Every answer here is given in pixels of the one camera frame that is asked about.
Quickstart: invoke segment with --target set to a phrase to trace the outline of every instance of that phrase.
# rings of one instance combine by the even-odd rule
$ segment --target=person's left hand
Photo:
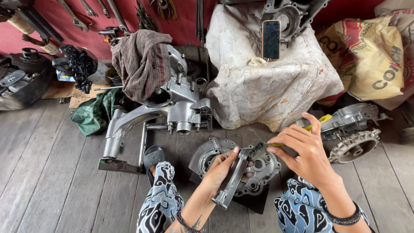
[[[231,165],[237,159],[240,152],[239,147],[235,147],[233,150],[230,150],[224,154],[218,155],[214,160],[213,165],[207,171],[204,176],[201,185],[203,185],[208,190],[212,191],[213,194],[216,194],[221,186],[221,183],[226,178]],[[252,167],[254,165],[253,161],[249,161],[247,167]],[[242,180],[248,179],[253,176],[253,172],[247,172],[243,174]]]

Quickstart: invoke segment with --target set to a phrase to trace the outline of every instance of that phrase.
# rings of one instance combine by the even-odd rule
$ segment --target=bracelet
[[[359,206],[354,201],[353,201],[353,203],[355,204],[356,211],[349,218],[338,218],[338,217],[332,215],[328,211],[328,208],[326,207],[326,203],[323,203],[322,209],[323,209],[323,211],[326,212],[326,215],[328,215],[328,218],[331,222],[333,222],[335,224],[338,224],[338,225],[341,225],[341,226],[351,226],[351,225],[356,224],[361,219],[361,209],[359,208]]]
[[[186,230],[188,230],[188,231],[190,231],[191,233],[203,233],[203,231],[202,230],[195,230],[195,229],[192,229],[191,227],[189,227],[186,223],[185,223],[185,221],[184,221],[184,219],[183,219],[183,217],[181,216],[181,212],[180,213],[177,213],[177,221],[181,224],[181,225],[183,225],[184,226],[184,228],[186,229]]]

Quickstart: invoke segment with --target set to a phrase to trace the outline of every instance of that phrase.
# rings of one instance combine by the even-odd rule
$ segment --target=black sandal
[[[165,161],[165,154],[164,151],[160,146],[151,146],[148,148],[144,153],[143,164],[145,168],[145,172],[148,176],[148,181],[151,187],[154,185],[154,176],[151,172],[149,172],[149,168],[157,163]]]

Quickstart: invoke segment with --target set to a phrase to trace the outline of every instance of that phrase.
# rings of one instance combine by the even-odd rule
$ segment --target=phone screen
[[[262,25],[262,57],[267,60],[280,58],[280,20],[266,20]]]

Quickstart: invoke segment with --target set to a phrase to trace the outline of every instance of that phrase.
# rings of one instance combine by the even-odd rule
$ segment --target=striped rag
[[[122,38],[112,51],[112,65],[121,76],[125,95],[133,101],[146,100],[157,87],[171,79],[166,43],[170,35],[140,29]]]

